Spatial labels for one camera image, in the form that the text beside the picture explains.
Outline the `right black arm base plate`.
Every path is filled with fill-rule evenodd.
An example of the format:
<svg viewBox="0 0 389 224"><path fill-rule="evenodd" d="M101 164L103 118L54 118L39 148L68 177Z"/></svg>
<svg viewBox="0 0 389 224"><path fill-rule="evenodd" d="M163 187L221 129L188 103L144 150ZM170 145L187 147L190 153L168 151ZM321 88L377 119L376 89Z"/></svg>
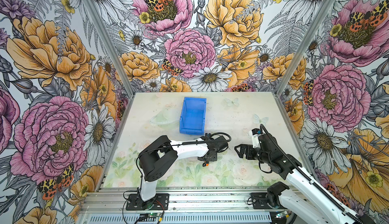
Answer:
<svg viewBox="0 0 389 224"><path fill-rule="evenodd" d="M251 202L254 209L282 209L284 208L276 199L272 199L267 196L267 193L251 193L250 199L247 203Z"/></svg>

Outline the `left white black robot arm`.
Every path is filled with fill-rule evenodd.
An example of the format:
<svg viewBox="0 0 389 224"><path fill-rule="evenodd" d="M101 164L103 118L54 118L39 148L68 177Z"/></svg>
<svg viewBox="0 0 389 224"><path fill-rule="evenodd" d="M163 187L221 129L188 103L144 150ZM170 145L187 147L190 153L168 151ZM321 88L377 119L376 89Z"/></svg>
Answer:
<svg viewBox="0 0 389 224"><path fill-rule="evenodd" d="M217 132L205 134L195 140L174 141L166 135L157 138L148 147L142 150L135 160L141 174L141 184L138 194L142 202L150 202L156 198L158 179L182 159L197 158L206 167L217 161L218 154L229 148L232 140L230 135Z"/></svg>

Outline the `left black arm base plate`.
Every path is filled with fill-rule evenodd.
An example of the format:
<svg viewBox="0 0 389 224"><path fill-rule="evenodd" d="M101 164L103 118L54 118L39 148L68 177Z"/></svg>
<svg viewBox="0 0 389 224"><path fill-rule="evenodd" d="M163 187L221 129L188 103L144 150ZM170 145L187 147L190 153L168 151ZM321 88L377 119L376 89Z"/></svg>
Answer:
<svg viewBox="0 0 389 224"><path fill-rule="evenodd" d="M167 210L169 206L169 194L156 194L148 201L143 201L139 194L130 194L127 198L125 209L127 211L138 210Z"/></svg>

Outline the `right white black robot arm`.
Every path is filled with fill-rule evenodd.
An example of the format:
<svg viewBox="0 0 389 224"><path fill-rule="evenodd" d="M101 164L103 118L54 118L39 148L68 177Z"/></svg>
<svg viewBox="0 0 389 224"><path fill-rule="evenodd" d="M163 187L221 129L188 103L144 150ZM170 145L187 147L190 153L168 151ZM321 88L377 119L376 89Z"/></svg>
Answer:
<svg viewBox="0 0 389 224"><path fill-rule="evenodd" d="M285 153L264 125L251 131L250 145L235 146L239 158L267 164L269 173L278 174L279 181L267 188L265 197L251 196L253 206L290 210L308 224L372 224L368 215L360 215L338 200L296 160Z"/></svg>

